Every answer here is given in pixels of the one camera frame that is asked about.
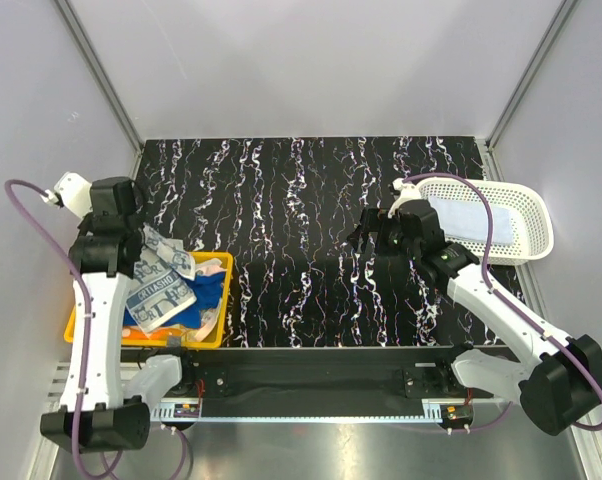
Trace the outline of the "blue patterned grey towel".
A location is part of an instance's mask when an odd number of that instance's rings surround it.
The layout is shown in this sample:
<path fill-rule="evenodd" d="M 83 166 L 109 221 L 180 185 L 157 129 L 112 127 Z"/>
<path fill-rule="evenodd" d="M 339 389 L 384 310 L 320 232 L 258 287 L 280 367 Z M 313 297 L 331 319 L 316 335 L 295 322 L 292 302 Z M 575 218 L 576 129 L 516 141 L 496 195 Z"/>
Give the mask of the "blue patterned grey towel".
<path fill-rule="evenodd" d="M 196 296 L 187 282 L 195 279 L 196 263 L 182 241 L 163 237 L 149 225 L 143 227 L 142 240 L 126 309 L 149 334 L 194 304 Z"/>

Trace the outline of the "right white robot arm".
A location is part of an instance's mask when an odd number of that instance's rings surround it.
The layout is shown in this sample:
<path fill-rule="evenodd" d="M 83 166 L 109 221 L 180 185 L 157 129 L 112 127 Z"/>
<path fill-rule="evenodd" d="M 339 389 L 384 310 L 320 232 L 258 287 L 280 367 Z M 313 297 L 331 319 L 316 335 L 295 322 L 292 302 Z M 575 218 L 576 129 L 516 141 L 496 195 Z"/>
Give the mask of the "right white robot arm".
<path fill-rule="evenodd" d="M 552 436 L 571 426 L 602 430 L 602 349 L 592 337 L 575 338 L 521 303 L 475 254 L 446 240 L 426 200 L 407 200 L 395 211 L 364 208 L 348 241 L 362 252 L 371 235 L 377 255 L 409 258 L 427 286 L 475 315 L 515 356 L 506 360 L 458 347 L 449 363 L 435 371 L 441 393 L 489 392 L 520 406 Z"/>

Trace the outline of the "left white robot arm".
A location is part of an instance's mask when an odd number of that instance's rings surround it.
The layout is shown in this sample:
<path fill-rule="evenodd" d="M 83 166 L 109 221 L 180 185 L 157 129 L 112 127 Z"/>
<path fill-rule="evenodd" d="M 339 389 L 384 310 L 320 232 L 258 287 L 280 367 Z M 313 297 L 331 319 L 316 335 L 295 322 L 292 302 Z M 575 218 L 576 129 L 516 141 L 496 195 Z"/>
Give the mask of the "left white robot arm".
<path fill-rule="evenodd" d="M 197 372 L 177 355 L 158 355 L 130 382 L 121 380 L 124 311 L 144 243 L 134 182 L 90 182 L 68 172 L 47 195 L 81 223 L 67 254 L 75 294 L 70 369 L 59 407 L 41 417 L 40 432 L 71 453 L 139 450 L 153 408 L 169 390 L 189 394 Z"/>

